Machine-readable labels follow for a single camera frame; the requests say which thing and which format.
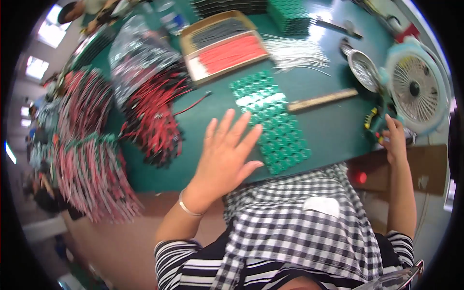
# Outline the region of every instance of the black and white striped sleeve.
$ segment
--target black and white striped sleeve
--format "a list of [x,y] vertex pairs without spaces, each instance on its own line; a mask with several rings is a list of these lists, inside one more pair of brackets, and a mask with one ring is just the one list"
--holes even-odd
[[397,231],[389,231],[385,237],[392,243],[403,268],[412,267],[414,265],[412,239]]
[[179,285],[179,268],[190,256],[203,249],[194,240],[159,242],[155,247],[155,271],[159,290],[174,289]]

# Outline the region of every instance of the white fan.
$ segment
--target white fan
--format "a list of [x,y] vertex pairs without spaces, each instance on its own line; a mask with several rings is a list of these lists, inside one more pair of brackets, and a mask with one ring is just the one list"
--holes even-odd
[[379,74],[404,126],[413,132],[430,133],[448,114],[451,88],[445,69],[437,56],[414,37],[406,37],[389,49]]

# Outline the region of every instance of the fan grille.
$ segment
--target fan grille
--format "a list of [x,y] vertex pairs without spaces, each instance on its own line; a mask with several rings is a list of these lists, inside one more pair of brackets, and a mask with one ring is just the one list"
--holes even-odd
[[437,111],[437,80],[426,63],[415,56],[402,58],[393,72],[393,89],[399,106],[413,120],[427,122]]

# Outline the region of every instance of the black and white checkered cloth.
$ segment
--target black and white checkered cloth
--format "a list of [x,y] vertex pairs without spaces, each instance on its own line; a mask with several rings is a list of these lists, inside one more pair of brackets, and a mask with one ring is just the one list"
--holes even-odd
[[[224,197],[233,230],[211,289],[233,289],[246,258],[296,264],[367,282],[382,275],[380,249],[344,163],[240,187]],[[339,217],[304,210],[309,197],[333,198]]]

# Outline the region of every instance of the silver bangle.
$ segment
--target silver bangle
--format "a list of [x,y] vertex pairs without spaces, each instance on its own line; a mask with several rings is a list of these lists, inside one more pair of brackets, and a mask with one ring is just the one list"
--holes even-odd
[[182,207],[182,209],[183,209],[186,213],[188,213],[188,214],[190,214],[190,215],[193,215],[193,216],[204,215],[206,212],[204,212],[204,213],[193,213],[193,212],[189,211],[189,210],[185,207],[184,202],[182,201],[182,194],[184,193],[184,190],[185,190],[185,189],[182,189],[182,191],[181,191],[180,194],[179,194],[179,205]]

